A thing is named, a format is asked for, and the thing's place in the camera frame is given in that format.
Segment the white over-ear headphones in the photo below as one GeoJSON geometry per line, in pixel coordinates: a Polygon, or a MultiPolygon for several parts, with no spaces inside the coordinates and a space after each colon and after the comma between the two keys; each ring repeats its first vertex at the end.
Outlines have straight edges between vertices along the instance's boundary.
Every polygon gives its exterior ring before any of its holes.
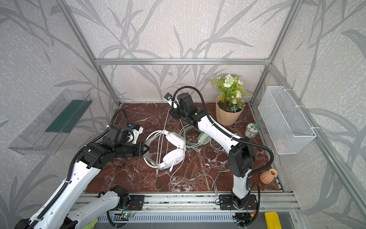
{"type": "Polygon", "coordinates": [[[175,132],[170,132],[167,130],[157,130],[152,132],[146,138],[144,143],[150,146],[156,138],[159,138],[157,160],[153,161],[150,153],[146,152],[143,155],[144,161],[151,168],[160,170],[169,169],[169,171],[172,172],[173,167],[183,162],[185,159],[186,142],[179,134],[175,132]],[[167,152],[166,155],[163,157],[162,162],[160,162],[160,153],[162,151],[162,142],[164,139],[168,141],[167,147],[169,147],[169,145],[172,145],[175,147],[175,149],[167,152]]]}

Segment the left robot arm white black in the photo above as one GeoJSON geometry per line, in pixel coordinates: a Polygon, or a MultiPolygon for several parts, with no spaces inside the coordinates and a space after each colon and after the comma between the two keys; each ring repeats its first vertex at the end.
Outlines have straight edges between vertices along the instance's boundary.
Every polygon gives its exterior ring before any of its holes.
{"type": "Polygon", "coordinates": [[[108,128],[76,153],[62,184],[31,218],[21,219],[16,229],[82,229],[104,212],[130,206],[129,192],[115,186],[84,208],[71,210],[85,187],[108,163],[116,158],[141,157],[149,151],[149,146],[137,140],[142,127],[115,124],[119,113],[125,110],[117,109],[108,128]]]}

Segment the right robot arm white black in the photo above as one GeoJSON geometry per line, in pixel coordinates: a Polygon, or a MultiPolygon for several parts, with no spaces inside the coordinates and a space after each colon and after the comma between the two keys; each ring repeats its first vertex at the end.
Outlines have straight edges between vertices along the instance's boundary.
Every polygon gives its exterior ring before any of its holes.
{"type": "Polygon", "coordinates": [[[245,208],[251,192],[249,180],[253,174],[271,167],[274,161],[272,150],[266,146],[254,143],[247,137],[241,138],[214,121],[207,111],[203,95],[193,86],[183,86],[177,89],[173,95],[167,93],[164,98],[171,106],[169,111],[171,116],[177,120],[184,118],[188,124],[208,134],[226,151],[228,168],[232,172],[234,179],[231,192],[232,202],[238,210],[245,208]],[[200,96],[203,109],[196,107],[189,93],[177,94],[183,89],[193,89],[196,91],[200,96]],[[262,148],[270,155],[268,163],[258,169],[253,169],[256,161],[254,147],[262,148]]]}

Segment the mint green over-ear headphones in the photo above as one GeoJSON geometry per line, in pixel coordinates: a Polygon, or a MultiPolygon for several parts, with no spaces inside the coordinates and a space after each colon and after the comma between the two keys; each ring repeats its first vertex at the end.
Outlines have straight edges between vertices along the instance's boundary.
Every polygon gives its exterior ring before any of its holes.
{"type": "Polygon", "coordinates": [[[179,135],[181,137],[185,138],[186,134],[192,129],[199,132],[199,136],[197,138],[197,142],[186,141],[186,144],[185,144],[186,148],[197,148],[199,146],[204,146],[204,145],[207,145],[208,143],[210,143],[210,141],[212,140],[212,138],[207,133],[202,132],[202,131],[198,130],[197,128],[195,128],[194,126],[191,126],[191,125],[184,126],[180,130],[179,135]]]}

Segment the potted plant beige pot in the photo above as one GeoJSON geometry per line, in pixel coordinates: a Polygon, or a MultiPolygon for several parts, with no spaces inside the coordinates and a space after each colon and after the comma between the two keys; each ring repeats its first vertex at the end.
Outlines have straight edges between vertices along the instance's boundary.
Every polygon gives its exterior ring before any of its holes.
{"type": "Polygon", "coordinates": [[[210,82],[217,86],[219,92],[215,109],[218,123],[222,126],[233,125],[245,107],[243,97],[253,95],[244,89],[244,82],[235,74],[219,73],[210,82]]]}

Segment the small green white tin can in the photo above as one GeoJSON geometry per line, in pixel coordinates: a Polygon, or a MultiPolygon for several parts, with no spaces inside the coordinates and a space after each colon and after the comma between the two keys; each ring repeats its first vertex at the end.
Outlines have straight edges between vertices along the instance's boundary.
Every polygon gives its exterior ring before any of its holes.
{"type": "Polygon", "coordinates": [[[259,127],[257,124],[249,123],[246,127],[245,136],[249,139],[253,140],[256,135],[259,133],[259,127]]]}

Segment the light green object front left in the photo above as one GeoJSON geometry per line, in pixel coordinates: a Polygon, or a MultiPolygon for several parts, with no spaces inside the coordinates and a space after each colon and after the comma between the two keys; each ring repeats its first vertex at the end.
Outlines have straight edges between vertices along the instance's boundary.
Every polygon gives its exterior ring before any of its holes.
{"type": "Polygon", "coordinates": [[[98,222],[98,219],[93,220],[89,224],[87,224],[83,229],[94,229],[96,223],[98,222]]]}

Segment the small terracotta vase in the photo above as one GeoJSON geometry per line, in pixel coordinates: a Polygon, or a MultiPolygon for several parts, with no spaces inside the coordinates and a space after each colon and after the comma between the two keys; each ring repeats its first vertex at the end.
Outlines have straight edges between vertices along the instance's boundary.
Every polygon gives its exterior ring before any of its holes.
{"type": "Polygon", "coordinates": [[[275,169],[269,169],[260,175],[260,181],[264,184],[269,184],[277,177],[277,175],[278,172],[275,169]]]}

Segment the yellow object at front edge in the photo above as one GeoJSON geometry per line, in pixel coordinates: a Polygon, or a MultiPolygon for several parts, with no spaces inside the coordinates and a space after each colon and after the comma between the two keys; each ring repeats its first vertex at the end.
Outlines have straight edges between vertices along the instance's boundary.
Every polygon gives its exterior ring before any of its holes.
{"type": "Polygon", "coordinates": [[[265,220],[268,229],[282,229],[278,213],[266,212],[265,220]]]}

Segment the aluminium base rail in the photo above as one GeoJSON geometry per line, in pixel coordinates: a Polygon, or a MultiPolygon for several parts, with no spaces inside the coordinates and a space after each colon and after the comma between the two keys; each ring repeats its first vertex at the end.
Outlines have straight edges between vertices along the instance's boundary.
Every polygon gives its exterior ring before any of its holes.
{"type": "Polygon", "coordinates": [[[110,210],[113,223],[233,222],[236,215],[300,211],[292,193],[254,192],[243,208],[234,207],[229,193],[132,193],[125,210],[110,210]]]}

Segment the clear plastic wall shelf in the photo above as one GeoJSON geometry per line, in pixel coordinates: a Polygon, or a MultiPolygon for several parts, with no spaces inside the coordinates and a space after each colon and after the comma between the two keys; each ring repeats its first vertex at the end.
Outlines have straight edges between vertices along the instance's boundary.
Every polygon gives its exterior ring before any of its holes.
{"type": "Polygon", "coordinates": [[[21,155],[54,155],[93,100],[89,92],[65,89],[9,145],[21,155]]]}

